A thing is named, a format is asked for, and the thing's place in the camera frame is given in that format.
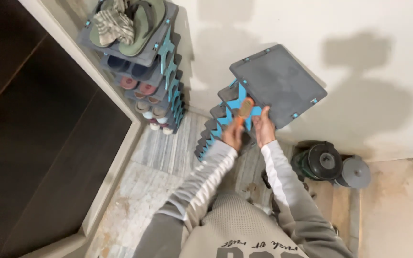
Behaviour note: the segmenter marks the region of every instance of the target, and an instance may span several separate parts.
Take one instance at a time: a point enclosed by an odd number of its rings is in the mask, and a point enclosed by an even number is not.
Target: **right hand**
[[[275,125],[268,118],[269,106],[263,108],[260,116],[253,116],[253,124],[256,129],[256,140],[259,148],[275,140]]]

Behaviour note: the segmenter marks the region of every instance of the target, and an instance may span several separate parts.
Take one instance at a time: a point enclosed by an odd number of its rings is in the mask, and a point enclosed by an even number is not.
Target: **green flip-flop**
[[[119,51],[125,56],[136,56],[146,46],[148,40],[157,31],[159,25],[165,17],[164,0],[141,0],[130,3],[137,10],[133,17],[133,27],[135,28],[135,40],[132,45],[119,43]]]
[[[97,14],[101,10],[111,9],[114,3],[113,1],[114,0],[101,0],[96,7],[95,14]],[[110,44],[102,45],[100,43],[100,34],[98,33],[98,28],[94,23],[92,24],[92,30],[90,31],[89,38],[90,38],[90,41],[96,46],[107,47],[110,45]]]

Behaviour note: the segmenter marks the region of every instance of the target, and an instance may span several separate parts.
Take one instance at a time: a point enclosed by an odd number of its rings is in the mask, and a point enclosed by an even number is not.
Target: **gray lid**
[[[371,171],[360,156],[353,155],[344,161],[342,177],[352,188],[365,188],[371,182]]]

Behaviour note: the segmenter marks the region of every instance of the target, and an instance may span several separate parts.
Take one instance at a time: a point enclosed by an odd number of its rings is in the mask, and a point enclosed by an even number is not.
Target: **left hand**
[[[223,132],[222,140],[227,145],[239,151],[241,148],[241,133],[243,132],[243,126],[238,125],[237,120],[234,119],[232,124],[227,126],[227,129]]]

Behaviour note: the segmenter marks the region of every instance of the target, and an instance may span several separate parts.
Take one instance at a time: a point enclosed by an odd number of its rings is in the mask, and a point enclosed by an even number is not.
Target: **marble floor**
[[[131,258],[152,214],[199,165],[193,150],[208,118],[187,112],[176,135],[147,127],[106,209],[87,258]],[[292,146],[282,145],[291,157]],[[242,155],[221,189],[234,189],[268,209],[271,191],[261,179],[264,161],[257,146]]]

